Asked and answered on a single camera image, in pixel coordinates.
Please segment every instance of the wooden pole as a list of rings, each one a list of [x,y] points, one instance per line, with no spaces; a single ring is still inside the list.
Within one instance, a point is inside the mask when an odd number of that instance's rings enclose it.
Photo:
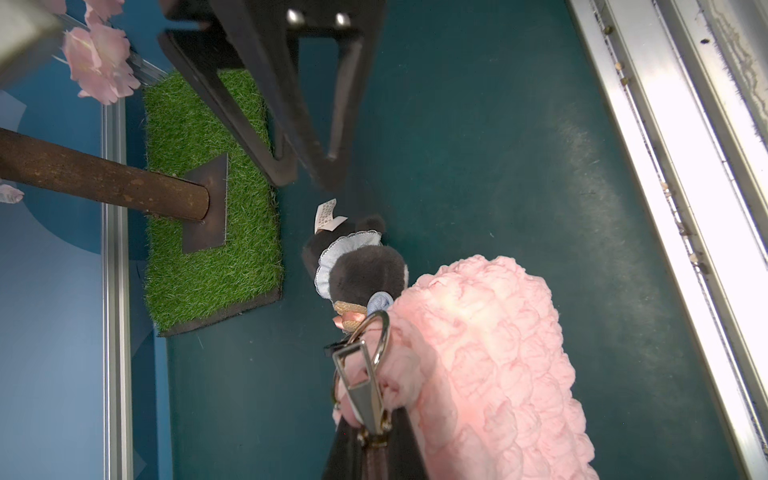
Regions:
[[[202,220],[208,190],[0,128],[0,178],[151,214]]]

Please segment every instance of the dark green surface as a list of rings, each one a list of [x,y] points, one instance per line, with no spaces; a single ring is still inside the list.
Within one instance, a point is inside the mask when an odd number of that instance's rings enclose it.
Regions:
[[[320,111],[334,67],[315,54],[334,54],[302,50]],[[338,332],[299,253],[328,198],[306,176],[279,193],[284,300],[170,339],[177,480],[319,477]],[[381,213],[412,279],[481,253],[548,281],[603,480],[737,477],[561,0],[392,2],[337,212]]]

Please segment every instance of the pink fluffy plush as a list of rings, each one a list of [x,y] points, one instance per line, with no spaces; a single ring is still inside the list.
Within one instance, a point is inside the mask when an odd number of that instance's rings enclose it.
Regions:
[[[98,22],[89,28],[90,32],[73,28],[65,36],[63,49],[71,79],[80,85],[80,97],[113,104],[140,85],[126,62],[130,44],[122,30]]]
[[[385,407],[408,409],[430,478],[597,480],[542,278],[511,258],[472,257],[419,278],[389,318],[376,377]],[[364,334],[371,350],[379,335]],[[365,376],[361,362],[346,370]],[[341,415],[358,425],[343,387],[336,394]]]

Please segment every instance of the artificial grass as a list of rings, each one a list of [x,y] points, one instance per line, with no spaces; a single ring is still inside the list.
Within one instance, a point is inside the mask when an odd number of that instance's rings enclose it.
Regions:
[[[248,72],[222,71],[220,78],[269,142],[266,105]],[[149,219],[144,291],[162,333],[280,287],[282,253],[272,187],[181,75],[174,72],[147,88],[144,105],[148,170],[183,177],[219,154],[230,158],[226,245],[184,254],[181,222]]]

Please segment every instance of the metal base plate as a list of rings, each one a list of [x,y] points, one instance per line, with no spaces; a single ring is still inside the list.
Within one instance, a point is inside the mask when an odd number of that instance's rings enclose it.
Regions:
[[[221,154],[184,176],[186,180],[206,187],[210,198],[208,212],[201,221],[182,221],[181,250],[184,253],[221,247],[226,242],[229,163],[229,155]]]

